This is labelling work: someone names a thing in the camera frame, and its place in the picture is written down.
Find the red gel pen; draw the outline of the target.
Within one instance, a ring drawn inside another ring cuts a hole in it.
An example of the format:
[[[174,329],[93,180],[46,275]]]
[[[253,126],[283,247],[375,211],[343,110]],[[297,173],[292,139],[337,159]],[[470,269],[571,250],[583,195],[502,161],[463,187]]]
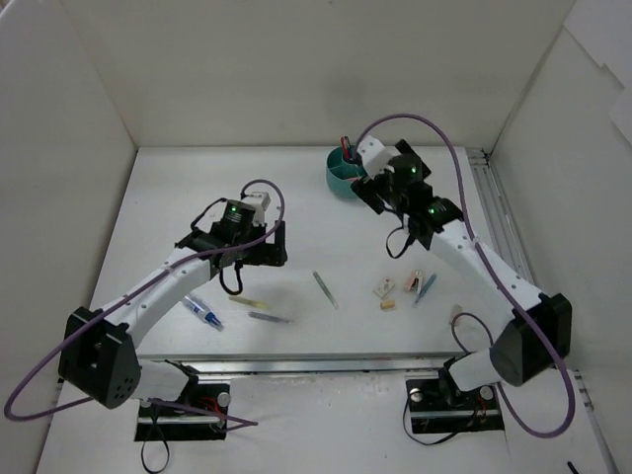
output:
[[[350,152],[349,152],[349,138],[347,136],[342,136],[340,138],[340,144],[341,144],[341,149],[342,149],[342,153],[343,153],[343,158],[346,162],[350,163],[351,162],[351,156],[350,156]]]

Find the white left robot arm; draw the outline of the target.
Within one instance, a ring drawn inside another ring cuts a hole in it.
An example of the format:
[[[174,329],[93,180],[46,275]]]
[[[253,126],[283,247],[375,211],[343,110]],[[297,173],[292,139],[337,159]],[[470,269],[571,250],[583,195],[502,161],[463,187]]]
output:
[[[108,409],[128,399],[157,399],[178,415],[192,410],[198,373],[176,362],[141,361],[136,350],[163,316],[224,269],[285,264],[283,220],[275,223],[274,242],[267,240],[270,203],[265,192],[224,199],[223,215],[209,230],[193,225],[163,265],[121,301],[75,310],[66,323],[69,343],[59,376]]]

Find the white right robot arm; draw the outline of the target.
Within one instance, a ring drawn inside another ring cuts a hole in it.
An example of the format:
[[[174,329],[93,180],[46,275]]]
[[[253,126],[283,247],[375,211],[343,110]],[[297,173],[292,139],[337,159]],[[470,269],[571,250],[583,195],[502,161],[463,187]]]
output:
[[[365,176],[354,193],[376,213],[398,217],[406,243],[420,243],[471,285],[503,326],[483,351],[448,361],[439,372],[439,400],[458,407],[473,390],[505,382],[519,387],[554,366],[565,373],[570,350],[572,305],[562,294],[546,295],[519,276],[473,231],[464,206],[437,196],[431,171],[412,149],[358,150]]]

